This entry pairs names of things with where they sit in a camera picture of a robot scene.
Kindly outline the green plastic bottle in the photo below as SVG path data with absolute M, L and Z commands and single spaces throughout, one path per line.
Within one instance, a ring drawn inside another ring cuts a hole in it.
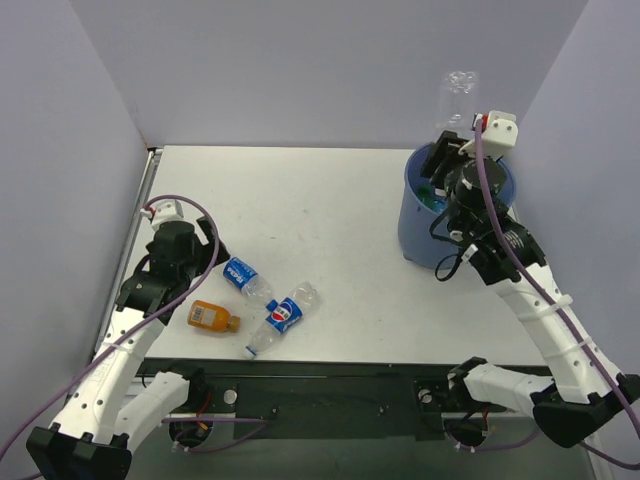
M 416 195 L 419 200 L 428 208 L 432 208 L 437 200 L 432 189 L 427 185 L 419 187 L 416 191 Z

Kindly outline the small Pepsi bottle blue cap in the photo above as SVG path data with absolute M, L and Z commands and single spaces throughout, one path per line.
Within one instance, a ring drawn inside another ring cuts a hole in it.
M 278 302 L 272 285 L 254 268 L 238 257 L 232 257 L 225 265 L 223 277 L 234 286 L 253 306 L 272 312 Z

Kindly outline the large Pepsi bottle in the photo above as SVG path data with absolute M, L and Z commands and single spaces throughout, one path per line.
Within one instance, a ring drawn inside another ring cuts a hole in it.
M 287 331 L 311 315 L 320 295 L 310 282 L 302 282 L 289 292 L 261 322 L 244 347 L 243 355 L 253 360 L 279 343 Z

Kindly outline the small blue label water bottle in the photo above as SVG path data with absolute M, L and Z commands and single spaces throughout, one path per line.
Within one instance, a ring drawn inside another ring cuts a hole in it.
M 445 200 L 435 199 L 431 205 L 431 209 L 436 213 L 440 213 L 446 208 L 446 206 L 447 206 L 447 203 Z

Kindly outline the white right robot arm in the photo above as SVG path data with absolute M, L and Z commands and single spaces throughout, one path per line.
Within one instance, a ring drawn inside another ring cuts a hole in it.
M 490 156 L 444 131 L 428 148 L 420 174 L 445 198 L 437 224 L 455 248 L 454 264 L 470 264 L 511 309 L 550 373 L 536 376 L 473 357 L 450 371 L 449 402 L 472 410 L 487 404 L 531 417 L 555 444 L 582 443 L 639 398 L 639 377 L 625 374 L 586 333 L 558 288 L 531 233 L 498 194 L 507 175 Z

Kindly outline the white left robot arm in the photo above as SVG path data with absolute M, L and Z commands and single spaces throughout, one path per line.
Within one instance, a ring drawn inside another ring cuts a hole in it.
M 131 406 L 122 404 L 146 353 L 195 280 L 229 258 L 206 216 L 195 223 L 161 221 L 146 249 L 120 288 L 92 364 L 67 387 L 71 397 L 51 425 L 34 428 L 27 439 L 46 479 L 123 479 L 134 451 L 164 416 L 204 403 L 204 384 L 177 371 L 161 374 Z

